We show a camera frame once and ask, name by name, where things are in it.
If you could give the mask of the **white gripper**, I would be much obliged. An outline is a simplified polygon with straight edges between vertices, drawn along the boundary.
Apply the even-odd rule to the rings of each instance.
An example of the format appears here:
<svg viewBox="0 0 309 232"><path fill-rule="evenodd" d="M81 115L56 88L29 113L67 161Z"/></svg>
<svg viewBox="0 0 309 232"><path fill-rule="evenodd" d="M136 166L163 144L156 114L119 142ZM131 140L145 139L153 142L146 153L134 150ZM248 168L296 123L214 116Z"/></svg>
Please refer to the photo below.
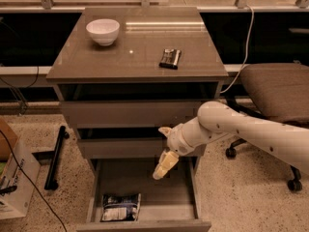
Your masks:
<svg viewBox="0 0 309 232"><path fill-rule="evenodd" d="M156 168L154 169L153 178L162 179L179 161L179 156L189 154L191 147L183 138L183 124L173 128L160 127L158 131L167 138L167 146L171 151L163 151Z"/></svg>

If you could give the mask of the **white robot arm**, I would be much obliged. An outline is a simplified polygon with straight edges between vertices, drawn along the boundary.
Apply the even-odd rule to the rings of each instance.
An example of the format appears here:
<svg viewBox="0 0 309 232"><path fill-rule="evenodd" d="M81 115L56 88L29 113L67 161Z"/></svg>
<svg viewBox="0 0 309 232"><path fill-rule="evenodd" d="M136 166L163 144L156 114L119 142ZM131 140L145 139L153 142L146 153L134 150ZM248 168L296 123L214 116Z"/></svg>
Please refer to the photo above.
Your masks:
<svg viewBox="0 0 309 232"><path fill-rule="evenodd" d="M161 127L167 149L154 170L163 178L179 161L197 147L232 134L273 155L303 173L309 173L309 130L236 112L218 101L203 103L197 116L173 128Z"/></svg>

